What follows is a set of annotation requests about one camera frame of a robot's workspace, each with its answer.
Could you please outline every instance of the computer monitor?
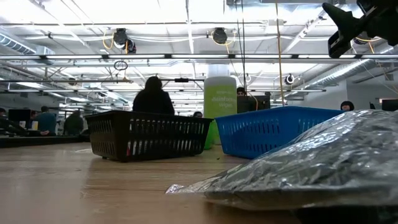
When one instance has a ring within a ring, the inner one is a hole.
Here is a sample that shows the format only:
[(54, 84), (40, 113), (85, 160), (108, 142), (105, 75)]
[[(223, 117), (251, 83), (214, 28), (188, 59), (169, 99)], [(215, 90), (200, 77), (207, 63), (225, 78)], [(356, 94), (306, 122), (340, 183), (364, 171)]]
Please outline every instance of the computer monitor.
[(384, 111), (398, 110), (398, 100), (382, 100), (381, 109)]
[(238, 113), (245, 113), (248, 111), (256, 111), (256, 110), (266, 110), (271, 108), (269, 96), (255, 96), (255, 97), (256, 99), (254, 99), (251, 96), (239, 96), (237, 100)]
[(29, 109), (9, 109), (8, 110), (8, 120), (20, 122), (20, 121), (30, 121), (30, 113)]

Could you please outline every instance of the fluorescent light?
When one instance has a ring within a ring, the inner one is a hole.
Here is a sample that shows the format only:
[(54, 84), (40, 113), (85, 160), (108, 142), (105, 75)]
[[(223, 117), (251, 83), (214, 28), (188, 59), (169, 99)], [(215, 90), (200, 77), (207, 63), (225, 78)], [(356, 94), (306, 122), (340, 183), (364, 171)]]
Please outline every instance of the fluorescent light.
[(294, 90), (297, 93), (316, 93), (316, 92), (324, 92), (326, 90)]
[(398, 58), (398, 55), (394, 54), (375, 54), (375, 55), (363, 55), (362, 58), (391, 58), (391, 59), (396, 59)]
[(53, 96), (56, 96), (56, 97), (59, 97), (59, 98), (64, 98), (64, 96), (59, 95), (58, 93), (49, 93), (49, 94), (53, 95)]
[(164, 58), (164, 55), (146, 55), (146, 54), (131, 54), (131, 55), (110, 55), (110, 59), (147, 59), (147, 58)]
[(7, 90), (10, 93), (38, 93), (39, 90)]
[(340, 58), (355, 58), (356, 55), (342, 55)]
[(102, 55), (49, 55), (48, 59), (102, 59)]
[(47, 93), (73, 93), (74, 90), (43, 90)]
[(298, 58), (330, 58), (329, 55), (299, 55)]
[[(280, 56), (281, 58), (292, 58), (292, 55), (286, 55), (282, 54)], [(235, 55), (235, 58), (242, 58), (242, 55)], [(273, 55), (261, 55), (261, 54), (247, 54), (244, 56), (244, 58), (270, 58), (270, 59), (278, 59), (279, 55), (273, 54)]]
[(69, 97), (69, 99), (71, 99), (73, 101), (77, 101), (77, 102), (87, 102), (87, 101), (89, 101), (87, 99), (80, 98), (80, 97)]
[(79, 93), (107, 92), (109, 90), (77, 90)]
[(177, 54), (172, 55), (172, 58), (228, 58), (228, 55)]
[(37, 83), (29, 83), (29, 82), (17, 82), (18, 85), (28, 86), (31, 88), (43, 88), (44, 86)]
[(104, 110), (111, 110), (112, 107), (110, 106), (100, 106), (100, 108), (104, 109)]
[(0, 60), (39, 60), (40, 56), (28, 55), (14, 55), (14, 56), (0, 56)]

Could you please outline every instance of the bag of dark items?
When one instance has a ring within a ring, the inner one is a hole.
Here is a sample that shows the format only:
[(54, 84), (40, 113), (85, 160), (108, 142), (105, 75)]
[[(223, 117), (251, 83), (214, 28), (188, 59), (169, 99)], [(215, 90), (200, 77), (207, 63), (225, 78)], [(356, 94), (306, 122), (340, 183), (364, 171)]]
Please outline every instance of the bag of dark items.
[(246, 210), (390, 207), (398, 204), (398, 113), (352, 111), (283, 149), (167, 194), (204, 194)]

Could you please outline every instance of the person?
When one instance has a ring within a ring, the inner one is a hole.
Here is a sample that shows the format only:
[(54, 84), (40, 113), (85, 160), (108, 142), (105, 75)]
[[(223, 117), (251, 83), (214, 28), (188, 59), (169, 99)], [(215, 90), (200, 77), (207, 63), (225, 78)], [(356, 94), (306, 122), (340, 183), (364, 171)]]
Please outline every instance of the person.
[(57, 118), (54, 114), (49, 113), (49, 108), (42, 106), (42, 113), (36, 116), (35, 121), (39, 122), (39, 131), (44, 133), (43, 136), (55, 136), (55, 127), (57, 126)]
[(162, 90), (162, 81), (150, 77), (134, 99), (132, 110), (136, 112), (174, 115), (174, 107), (168, 93)]
[(6, 116), (7, 111), (4, 108), (0, 108), (0, 118)]
[(80, 111), (73, 112), (63, 124), (65, 135), (76, 136), (83, 130), (83, 118), (80, 117)]
[(353, 111), (354, 109), (354, 104), (351, 101), (344, 101), (340, 105), (340, 110), (342, 111)]
[(196, 112), (194, 112), (193, 117), (194, 118), (202, 118), (203, 114), (200, 111), (196, 111)]
[(244, 91), (244, 88), (243, 88), (243, 87), (238, 87), (238, 88), (236, 89), (236, 94), (237, 94), (238, 96), (245, 96), (245, 95), (246, 95), (246, 91)]

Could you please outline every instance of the desk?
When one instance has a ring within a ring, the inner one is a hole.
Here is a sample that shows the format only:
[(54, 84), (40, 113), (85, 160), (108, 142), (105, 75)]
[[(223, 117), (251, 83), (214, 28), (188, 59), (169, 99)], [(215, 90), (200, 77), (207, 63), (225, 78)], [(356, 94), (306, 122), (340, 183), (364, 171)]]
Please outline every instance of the desk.
[(247, 212), (186, 195), (164, 195), (246, 160), (221, 149), (202, 155), (123, 164), (102, 160), (90, 144), (0, 150), (1, 223), (256, 224), (299, 223), (289, 212)]

